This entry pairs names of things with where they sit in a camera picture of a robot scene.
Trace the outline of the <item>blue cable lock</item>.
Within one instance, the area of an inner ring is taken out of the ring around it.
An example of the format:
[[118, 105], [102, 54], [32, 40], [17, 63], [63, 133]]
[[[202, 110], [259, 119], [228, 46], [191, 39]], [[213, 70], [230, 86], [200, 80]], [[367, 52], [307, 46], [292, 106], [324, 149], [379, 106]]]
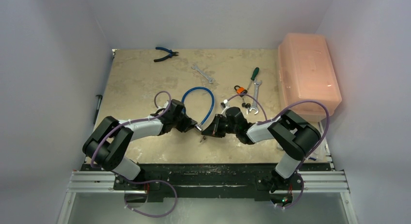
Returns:
[[216, 99], [213, 92], [209, 88], [196, 86], [188, 89], [181, 101], [185, 105], [183, 113], [197, 122], [195, 129], [201, 132], [209, 117], [214, 114]]

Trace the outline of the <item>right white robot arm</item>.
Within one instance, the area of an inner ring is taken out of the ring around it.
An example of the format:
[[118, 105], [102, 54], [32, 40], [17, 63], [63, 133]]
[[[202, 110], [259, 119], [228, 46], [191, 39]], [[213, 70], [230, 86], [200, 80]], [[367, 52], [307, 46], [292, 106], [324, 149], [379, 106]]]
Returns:
[[238, 107], [230, 107], [225, 114], [217, 114], [202, 135], [223, 138], [234, 134], [243, 144], [276, 140], [285, 155], [274, 169], [273, 185], [285, 188], [298, 165], [321, 138], [320, 132], [292, 110], [287, 110], [277, 120], [264, 124], [248, 122]]

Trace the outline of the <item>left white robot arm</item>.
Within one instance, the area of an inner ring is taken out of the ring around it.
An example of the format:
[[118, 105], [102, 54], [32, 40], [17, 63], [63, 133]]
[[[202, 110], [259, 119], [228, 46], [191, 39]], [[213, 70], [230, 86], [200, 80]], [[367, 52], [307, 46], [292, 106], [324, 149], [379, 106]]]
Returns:
[[117, 120], [107, 116], [101, 121], [82, 147], [83, 153], [94, 158], [94, 163], [106, 171], [113, 171], [124, 178], [134, 190], [144, 185], [142, 169], [125, 156], [129, 144], [137, 139], [160, 136], [173, 128], [188, 132], [197, 122], [185, 113], [181, 101], [172, 99], [147, 118], [139, 120]]

